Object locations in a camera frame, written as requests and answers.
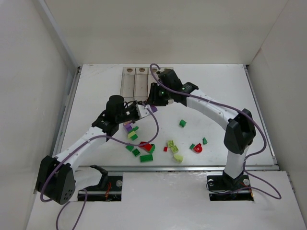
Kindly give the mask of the green small square lego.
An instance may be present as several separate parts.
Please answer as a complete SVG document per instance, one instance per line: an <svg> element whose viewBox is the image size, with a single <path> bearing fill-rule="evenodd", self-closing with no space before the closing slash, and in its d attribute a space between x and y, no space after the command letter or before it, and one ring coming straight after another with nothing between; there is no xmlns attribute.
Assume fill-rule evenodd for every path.
<svg viewBox="0 0 307 230"><path fill-rule="evenodd" d="M185 120L180 120L180 122L179 122L179 125L181 126L181 127L185 127L186 126L186 124L187 124L187 122L185 121Z"/></svg>

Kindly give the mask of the green square lego brick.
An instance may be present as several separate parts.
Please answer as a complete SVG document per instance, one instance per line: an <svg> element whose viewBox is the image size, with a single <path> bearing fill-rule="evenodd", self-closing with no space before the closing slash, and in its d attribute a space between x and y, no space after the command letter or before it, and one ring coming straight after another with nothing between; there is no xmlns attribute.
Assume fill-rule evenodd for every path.
<svg viewBox="0 0 307 230"><path fill-rule="evenodd" d="M133 151L134 147L132 145L127 145L126 149L131 152Z"/></svg>

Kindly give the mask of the red large lego brick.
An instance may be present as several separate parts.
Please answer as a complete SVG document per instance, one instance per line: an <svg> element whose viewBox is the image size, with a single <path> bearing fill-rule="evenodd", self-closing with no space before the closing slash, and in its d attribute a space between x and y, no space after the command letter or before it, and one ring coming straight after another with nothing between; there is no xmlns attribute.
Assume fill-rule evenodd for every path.
<svg viewBox="0 0 307 230"><path fill-rule="evenodd" d="M151 148L153 147L150 143L146 143L144 141L141 141L139 144L139 147L147 152L149 152L151 150Z"/></svg>

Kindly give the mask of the lime square lego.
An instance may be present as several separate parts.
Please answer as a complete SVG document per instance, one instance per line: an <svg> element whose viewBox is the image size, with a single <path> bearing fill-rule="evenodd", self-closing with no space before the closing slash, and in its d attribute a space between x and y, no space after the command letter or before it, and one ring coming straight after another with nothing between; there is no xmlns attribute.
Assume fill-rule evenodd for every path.
<svg viewBox="0 0 307 230"><path fill-rule="evenodd" d="M179 149L178 149L178 147L177 147L176 145L171 146L170 149L171 149L171 151L172 151L173 154L176 154L176 153L178 153L178 151L179 151Z"/></svg>
<svg viewBox="0 0 307 230"><path fill-rule="evenodd" d="M167 146L170 148L172 146L174 146L174 141L173 140L168 140L167 141Z"/></svg>

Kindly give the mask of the green long lego brick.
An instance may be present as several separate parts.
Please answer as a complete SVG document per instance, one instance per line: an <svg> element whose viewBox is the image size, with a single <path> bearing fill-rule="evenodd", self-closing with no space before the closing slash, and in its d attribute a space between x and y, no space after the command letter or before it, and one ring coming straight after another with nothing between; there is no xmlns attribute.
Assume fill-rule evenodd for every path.
<svg viewBox="0 0 307 230"><path fill-rule="evenodd" d="M152 154L147 154L147 155L141 155L140 156L140 162L145 163L145 162L151 162L153 161L153 156Z"/></svg>

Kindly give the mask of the green cone lego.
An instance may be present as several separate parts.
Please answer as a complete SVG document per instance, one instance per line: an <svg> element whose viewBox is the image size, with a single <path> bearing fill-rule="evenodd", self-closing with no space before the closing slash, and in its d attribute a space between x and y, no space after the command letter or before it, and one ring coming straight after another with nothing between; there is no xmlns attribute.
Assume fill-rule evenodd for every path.
<svg viewBox="0 0 307 230"><path fill-rule="evenodd" d="M206 138L203 138L203 145L206 145L208 143L207 139Z"/></svg>

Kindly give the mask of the red ring lego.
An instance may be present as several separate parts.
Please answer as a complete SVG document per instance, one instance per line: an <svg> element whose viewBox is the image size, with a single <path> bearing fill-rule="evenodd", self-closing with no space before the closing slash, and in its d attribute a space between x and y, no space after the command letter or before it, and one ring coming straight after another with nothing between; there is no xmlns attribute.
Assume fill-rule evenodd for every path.
<svg viewBox="0 0 307 230"><path fill-rule="evenodd" d="M197 154L201 153L202 150L203 150L203 148L202 148L202 144L201 144L201 143L199 143L199 144L197 144L197 145L195 145L195 146L193 147L193 151L194 151L195 153L197 153Z"/></svg>

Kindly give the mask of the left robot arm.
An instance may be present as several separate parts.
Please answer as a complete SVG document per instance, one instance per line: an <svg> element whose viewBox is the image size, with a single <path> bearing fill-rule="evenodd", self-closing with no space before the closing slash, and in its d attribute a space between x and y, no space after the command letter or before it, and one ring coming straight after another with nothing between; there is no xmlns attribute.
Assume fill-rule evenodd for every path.
<svg viewBox="0 0 307 230"><path fill-rule="evenodd" d="M120 124L139 120L141 108L143 104L138 101L126 105L122 96L110 96L105 110L80 139L55 157L46 156L41 161L35 185L41 201L55 201L63 205L75 191L100 185L103 182L102 169L93 166L79 171L78 167L97 148L113 138Z"/></svg>

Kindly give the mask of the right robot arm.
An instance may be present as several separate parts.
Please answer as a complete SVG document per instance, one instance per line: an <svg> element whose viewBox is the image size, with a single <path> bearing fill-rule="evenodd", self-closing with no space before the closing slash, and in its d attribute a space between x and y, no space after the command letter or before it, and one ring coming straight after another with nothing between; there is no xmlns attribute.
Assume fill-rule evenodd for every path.
<svg viewBox="0 0 307 230"><path fill-rule="evenodd" d="M166 106L173 100L194 109L216 122L225 131L224 145L228 150L223 175L238 180L244 170L244 160L256 135L251 112L225 108L191 82L183 84L172 69L159 73L158 82L151 83L147 103Z"/></svg>

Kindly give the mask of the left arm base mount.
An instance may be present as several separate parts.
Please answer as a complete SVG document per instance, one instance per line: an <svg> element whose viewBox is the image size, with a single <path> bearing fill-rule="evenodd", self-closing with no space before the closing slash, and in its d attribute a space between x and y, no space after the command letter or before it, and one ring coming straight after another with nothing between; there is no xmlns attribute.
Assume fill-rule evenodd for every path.
<svg viewBox="0 0 307 230"><path fill-rule="evenodd" d="M98 165L91 165L76 172L76 201L121 201L123 173L108 172Z"/></svg>

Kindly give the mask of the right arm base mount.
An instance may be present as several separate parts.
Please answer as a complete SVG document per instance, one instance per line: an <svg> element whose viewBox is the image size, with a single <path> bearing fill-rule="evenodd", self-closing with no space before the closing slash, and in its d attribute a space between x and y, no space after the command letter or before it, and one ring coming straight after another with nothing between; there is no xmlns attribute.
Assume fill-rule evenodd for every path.
<svg viewBox="0 0 307 230"><path fill-rule="evenodd" d="M233 179L227 175L207 175L206 188L210 201L254 201L249 177Z"/></svg>

